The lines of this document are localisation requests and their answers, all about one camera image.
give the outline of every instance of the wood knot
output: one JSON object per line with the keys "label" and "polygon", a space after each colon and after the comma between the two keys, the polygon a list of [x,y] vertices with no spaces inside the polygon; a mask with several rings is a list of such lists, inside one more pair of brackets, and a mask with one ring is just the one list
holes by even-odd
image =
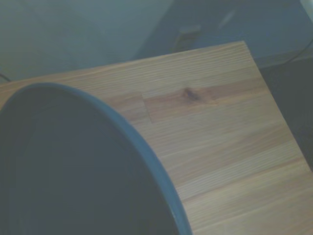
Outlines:
{"label": "wood knot", "polygon": [[200,96],[194,93],[190,88],[185,88],[182,94],[183,97],[191,100],[191,101],[198,101],[200,100]]}

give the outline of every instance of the black cable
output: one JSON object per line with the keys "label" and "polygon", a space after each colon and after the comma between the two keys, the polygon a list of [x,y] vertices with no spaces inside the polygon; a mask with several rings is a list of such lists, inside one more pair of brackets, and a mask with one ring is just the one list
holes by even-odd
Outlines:
{"label": "black cable", "polygon": [[291,63],[292,61],[294,61],[296,58],[298,58],[300,55],[302,55],[302,53],[305,52],[312,44],[313,44],[313,39],[311,39],[309,44],[307,44],[307,46],[302,51],[300,51],[298,54],[296,54],[294,57],[292,57],[291,59],[287,60],[286,62],[284,62],[284,63],[280,64],[279,66],[269,70],[266,73],[266,75],[269,75],[269,74],[273,73],[274,71],[277,71],[280,68],[282,68],[282,67],[286,66],[287,64]]}
{"label": "black cable", "polygon": [[2,73],[0,73],[0,77],[2,77],[7,82],[11,82],[11,80],[7,76],[3,75]]}

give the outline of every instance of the wood grain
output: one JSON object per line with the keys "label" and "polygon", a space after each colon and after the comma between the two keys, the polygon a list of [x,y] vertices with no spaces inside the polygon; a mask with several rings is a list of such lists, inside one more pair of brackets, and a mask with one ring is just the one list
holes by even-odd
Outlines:
{"label": "wood grain", "polygon": [[196,235],[313,234],[313,175],[243,42],[0,86],[86,91],[142,134]]}

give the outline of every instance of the dark floor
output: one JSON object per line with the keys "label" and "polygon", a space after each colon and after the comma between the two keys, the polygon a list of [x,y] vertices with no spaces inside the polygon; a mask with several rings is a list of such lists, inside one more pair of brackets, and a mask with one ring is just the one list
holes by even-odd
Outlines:
{"label": "dark floor", "polygon": [[261,73],[313,170],[313,59],[261,69]]}

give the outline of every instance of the round container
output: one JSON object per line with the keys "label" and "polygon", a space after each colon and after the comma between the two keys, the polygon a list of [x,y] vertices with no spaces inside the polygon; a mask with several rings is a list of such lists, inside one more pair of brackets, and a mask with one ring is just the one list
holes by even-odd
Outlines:
{"label": "round container", "polygon": [[191,235],[161,163],[125,119],[58,84],[0,112],[1,229],[10,235]]}

